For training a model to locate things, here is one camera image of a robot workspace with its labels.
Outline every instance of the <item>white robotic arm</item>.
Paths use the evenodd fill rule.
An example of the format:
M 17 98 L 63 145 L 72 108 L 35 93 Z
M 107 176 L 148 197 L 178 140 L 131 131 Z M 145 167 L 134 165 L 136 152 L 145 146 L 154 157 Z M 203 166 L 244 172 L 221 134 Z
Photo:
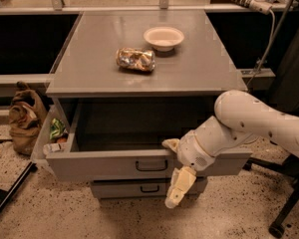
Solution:
M 299 118 L 281 113 L 253 96 L 229 91 L 216 100 L 216 117 L 211 117 L 181 139 L 167 139 L 183 164 L 172 175 L 165 204 L 173 208 L 195 182 L 197 171 L 214 163 L 224 150 L 245 143 L 254 134 L 271 141 L 299 157 Z

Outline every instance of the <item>floor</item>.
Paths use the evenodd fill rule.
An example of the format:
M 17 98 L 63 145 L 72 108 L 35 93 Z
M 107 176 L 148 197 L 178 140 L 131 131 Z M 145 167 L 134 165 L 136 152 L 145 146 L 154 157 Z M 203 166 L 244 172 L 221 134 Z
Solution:
M 68 1 L 74 5 L 99 5 L 97 0 Z M 50 5 L 51 0 L 5 3 L 7 7 L 40 7 Z M 9 128 L 6 111 L 3 114 L 0 137 L 6 139 Z M 288 155 L 264 138 L 247 147 L 253 150 L 253 156 L 278 163 Z M 13 150 L 10 140 L 0 143 L 0 188 L 7 190 L 28 162 L 29 157 Z M 290 183 L 288 177 L 253 166 L 251 171 L 241 170 L 237 176 L 209 177 L 205 191 L 197 199 L 184 199 L 170 210 L 164 206 L 163 198 L 99 201 L 93 197 L 88 182 L 60 182 L 39 167 L 0 214 L 0 239 L 273 238 L 268 227 L 291 194 Z M 299 239 L 299 202 L 284 224 L 283 238 Z

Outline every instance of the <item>white bowl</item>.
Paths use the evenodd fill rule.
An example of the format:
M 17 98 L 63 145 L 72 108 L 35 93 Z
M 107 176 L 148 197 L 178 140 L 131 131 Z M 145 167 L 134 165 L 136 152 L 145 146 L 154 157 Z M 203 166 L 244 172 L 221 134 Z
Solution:
M 144 38 L 158 51 L 168 52 L 183 41 L 183 34 L 175 28 L 156 27 L 144 32 Z

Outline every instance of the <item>brown bag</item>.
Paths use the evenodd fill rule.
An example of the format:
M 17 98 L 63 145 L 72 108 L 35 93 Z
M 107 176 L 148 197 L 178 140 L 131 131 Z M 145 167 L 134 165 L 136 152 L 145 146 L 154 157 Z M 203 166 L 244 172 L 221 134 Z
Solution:
M 9 109 L 10 135 L 15 151 L 31 155 L 46 116 L 47 110 L 36 91 L 25 88 L 16 92 Z

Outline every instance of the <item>metal stand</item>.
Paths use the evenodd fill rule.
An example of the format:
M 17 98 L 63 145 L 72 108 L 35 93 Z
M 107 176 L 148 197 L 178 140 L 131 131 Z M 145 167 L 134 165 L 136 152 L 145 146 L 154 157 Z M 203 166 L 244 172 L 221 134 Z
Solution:
M 288 201 L 285 203 L 277 218 L 274 220 L 274 222 L 271 223 L 269 227 L 269 233 L 271 235 L 273 235 L 276 238 L 281 238 L 284 233 L 284 227 L 282 226 L 282 222 L 285 220 L 285 218 L 288 216 L 292 208 L 299 200 L 299 158 L 294 155 L 290 155 L 283 162 L 283 164 L 280 165 L 251 157 L 245 164 L 244 169 L 250 170 L 252 164 L 257 164 L 264 168 L 279 172 L 287 176 L 291 176 L 295 179 L 295 182 L 293 183 L 293 193 L 289 197 Z
M 8 191 L 0 189 L 0 213 L 4 209 L 6 204 L 9 202 L 9 200 L 12 198 L 14 193 L 21 186 L 23 181 L 27 178 L 29 173 L 31 171 L 35 171 L 36 169 L 37 169 L 36 165 L 30 162 Z

